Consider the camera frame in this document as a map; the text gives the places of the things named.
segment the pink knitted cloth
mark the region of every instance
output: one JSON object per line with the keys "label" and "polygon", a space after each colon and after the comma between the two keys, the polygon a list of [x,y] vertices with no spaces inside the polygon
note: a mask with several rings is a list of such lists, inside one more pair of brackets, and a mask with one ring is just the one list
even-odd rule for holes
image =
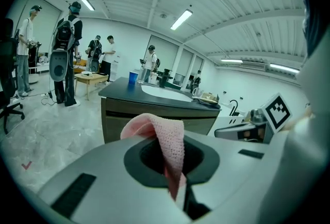
{"label": "pink knitted cloth", "polygon": [[152,114],[141,114],[131,119],[124,127],[120,138],[134,135],[157,136],[164,157],[164,175],[169,180],[169,190],[173,199],[178,188],[185,183],[182,174],[184,164],[184,123],[181,120],[171,120]]}

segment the blue cup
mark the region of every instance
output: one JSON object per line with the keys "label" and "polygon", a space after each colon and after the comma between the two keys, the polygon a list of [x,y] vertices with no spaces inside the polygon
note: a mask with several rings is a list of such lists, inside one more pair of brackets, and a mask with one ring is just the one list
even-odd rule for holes
{"label": "blue cup", "polygon": [[129,72],[128,83],[131,84],[131,85],[134,85],[137,78],[138,78],[138,74],[137,73]]}

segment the black chair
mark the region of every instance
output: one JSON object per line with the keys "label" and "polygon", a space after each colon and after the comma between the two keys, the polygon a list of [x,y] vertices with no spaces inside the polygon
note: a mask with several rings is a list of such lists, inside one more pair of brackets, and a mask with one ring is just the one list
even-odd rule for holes
{"label": "black chair", "polygon": [[24,113],[17,111],[14,108],[20,106],[21,103],[16,103],[11,106],[10,99],[15,95],[16,86],[12,77],[12,71],[14,69],[14,58],[16,55],[17,41],[12,38],[13,21],[11,19],[5,19],[4,28],[0,30],[0,82],[2,91],[0,92],[0,109],[3,111],[0,113],[0,118],[4,117],[4,130],[8,134],[6,128],[7,119],[10,114],[21,115],[24,119]]}

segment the jeans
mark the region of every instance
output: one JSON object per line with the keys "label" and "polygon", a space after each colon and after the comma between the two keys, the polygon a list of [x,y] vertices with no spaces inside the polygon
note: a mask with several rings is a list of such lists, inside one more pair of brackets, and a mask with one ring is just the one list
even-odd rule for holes
{"label": "jeans", "polygon": [[102,61],[100,73],[105,73],[108,75],[108,82],[110,81],[111,63],[107,61]]}
{"label": "jeans", "polygon": [[65,106],[76,104],[74,99],[74,75],[73,75],[73,52],[69,53],[68,69],[65,75],[65,90],[63,81],[54,82],[57,104],[64,102]]}
{"label": "jeans", "polygon": [[145,76],[144,76],[144,82],[149,83],[149,77],[150,77],[150,69],[146,69]]}
{"label": "jeans", "polygon": [[91,71],[92,59],[93,59],[92,57],[87,58],[86,69],[85,69],[85,71],[87,72]]}
{"label": "jeans", "polygon": [[29,85],[29,64],[28,55],[17,55],[17,83],[18,83],[18,94],[22,95],[24,92],[30,90]]}

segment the white t-shirt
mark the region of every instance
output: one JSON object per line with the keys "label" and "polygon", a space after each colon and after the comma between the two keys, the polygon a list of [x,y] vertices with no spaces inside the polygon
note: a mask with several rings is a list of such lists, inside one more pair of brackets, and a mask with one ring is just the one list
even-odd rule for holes
{"label": "white t-shirt", "polygon": [[[23,39],[25,41],[33,40],[33,22],[31,21],[31,19],[25,19],[23,21],[19,34],[23,36]],[[19,45],[17,46],[17,54],[18,55],[29,55],[29,49],[21,41],[19,42]]]}
{"label": "white t-shirt", "polygon": [[[102,52],[116,52],[116,44],[110,44],[106,45],[105,47],[102,47]],[[103,57],[103,61],[112,63],[115,59],[115,54],[105,54]]]}
{"label": "white t-shirt", "polygon": [[201,78],[201,74],[200,74],[200,73],[198,73],[198,74],[196,75],[196,77],[194,78],[194,81],[192,82],[192,84],[195,84],[195,81],[196,81],[197,78]]}
{"label": "white t-shirt", "polygon": [[151,67],[153,66],[153,62],[156,61],[157,61],[157,55],[155,53],[147,54],[145,68],[151,70]]}

